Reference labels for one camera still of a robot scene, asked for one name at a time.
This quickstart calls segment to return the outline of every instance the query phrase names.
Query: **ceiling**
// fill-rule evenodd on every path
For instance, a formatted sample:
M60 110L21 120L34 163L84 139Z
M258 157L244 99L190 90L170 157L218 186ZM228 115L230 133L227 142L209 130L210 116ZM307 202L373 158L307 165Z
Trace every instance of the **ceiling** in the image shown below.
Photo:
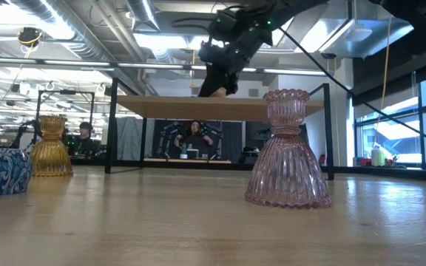
M47 3L57 2L56 0L45 1ZM134 33L134 44L140 47L138 50L132 46L129 40L127 40L129 46L126 48L126 45L123 45L123 42L126 43L126 38L121 34L121 28L116 24L115 20L110 18L109 22L115 25L114 29L117 34L114 34L113 28L109 27L99 10L93 8L92 4L94 2L100 4L100 0L64 0L66 10L70 14L63 14L62 18L69 18L72 21L83 24L81 34L93 36L97 42L95 45L99 44L99 47L109 57L111 56L113 60L138 61L137 58L133 57L134 51L138 53L135 57L140 56L141 58L146 58L149 62L156 62L158 58L156 59L155 54L152 52L153 49L165 49L172 54L176 64L199 65L202 62L195 56L196 52L181 48L195 49L199 46L200 41L207 37L206 33L197 28L174 28L172 27L172 21L192 16L214 18L216 11L225 8L225 6L248 4L250 2L245 0L225 3L211 0L153 0L157 10L155 20L160 28L160 33L153 33L145 24L140 23L135 24L135 28L132 29L132 19L126 15L128 13L126 0L104 1L115 11L118 20L122 23L122 27L130 33ZM335 53L339 58L364 58L383 49L385 47L384 41L387 39L389 18L390 15L387 11L378 5L371 4L368 0L357 0L356 6L350 4L348 0L331 0L327 4L316 6L296 15L284 27L309 52L313 52L313 56L322 65L326 66L329 65L329 62L321 57L320 52ZM198 24L208 26L207 21L200 21ZM24 57L24 52L27 51L27 48L21 49L21 45L16 39L22 27L37 27L45 31L37 50L30 53L31 58L81 60L81 56L74 52L73 49L70 49L70 45L73 45L71 40L60 40L60 38L65 37L63 30L54 29L37 16L28 15L26 10L6 4L0 5L0 57ZM390 40L395 41L410 30L411 28L407 22L394 18ZM366 35L367 38L357 41L356 39L362 37L362 34ZM26 81L37 88L43 88L50 83L60 88L70 88L79 92L97 92L96 101L100 104L95 107L95 112L98 112L99 115L97 117L104 121L102 116L103 112L106 111L104 102L109 101L109 98L104 96L102 88L104 88L104 84L110 83L112 73L81 71L80 69L50 69L53 67L48 66L38 67L40 69L23 68L17 76L16 83ZM283 38L283 34L279 32L274 33L274 46L268 47L264 45L252 58L250 67L317 70L317 67L290 40ZM175 96L191 96L192 89L190 86L192 84L195 86L201 85L205 74L202 71L179 72L164 70L148 71L142 75L138 71L127 71L127 75L133 80L150 83L150 87L155 92L150 92L149 94ZM31 110L33 112L35 111L34 103L27 100L33 99L33 95L7 93L16 75L17 69L0 66L0 99L6 94L9 99L16 100L16 98L21 98L16 101L15 106L7 109ZM241 81L244 84L242 86L247 87L247 89L259 89L260 91L267 91L273 79L274 76L266 74L243 73L241 75ZM77 107L72 109L77 113L85 112L84 109L89 109L88 103L79 103L88 101L82 95L59 96L57 96L59 100L77 101L77 103L73 103L73 106ZM238 94L237 97L247 98L249 95L242 93ZM42 110L61 111L56 106L56 100L53 100L53 102L51 103L50 99L47 99L47 103L43 104ZM78 123L80 119L83 120L81 116L74 117L73 124Z

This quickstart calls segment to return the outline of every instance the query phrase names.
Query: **glass vase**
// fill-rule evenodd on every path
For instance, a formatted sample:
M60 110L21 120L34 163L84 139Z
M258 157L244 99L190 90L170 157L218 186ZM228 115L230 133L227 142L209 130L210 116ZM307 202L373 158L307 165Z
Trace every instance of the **glass vase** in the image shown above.
M245 192L247 201L281 208L331 206L325 179L310 146L299 136L310 95L283 89L264 95L273 137L264 145Z
M72 176L67 148L60 141L65 122L65 117L41 116L42 141L30 153L34 177Z

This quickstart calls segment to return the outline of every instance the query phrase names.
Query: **ventilation duct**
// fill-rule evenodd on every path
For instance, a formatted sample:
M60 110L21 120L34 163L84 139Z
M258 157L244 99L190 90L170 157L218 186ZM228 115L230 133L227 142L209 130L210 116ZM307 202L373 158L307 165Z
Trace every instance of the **ventilation duct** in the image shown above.
M85 23L77 17L70 7L61 0L7 0L28 15L40 18L53 30L46 32L53 38L71 38L76 44L64 46L78 55L84 61L115 61L115 58L100 43L100 41L88 29ZM145 94L145 84L139 80L133 80L122 69L105 72L105 74L120 78L126 85L137 89L140 95Z
M151 0L126 0L126 3L132 19L160 32L160 28L154 17L155 7Z

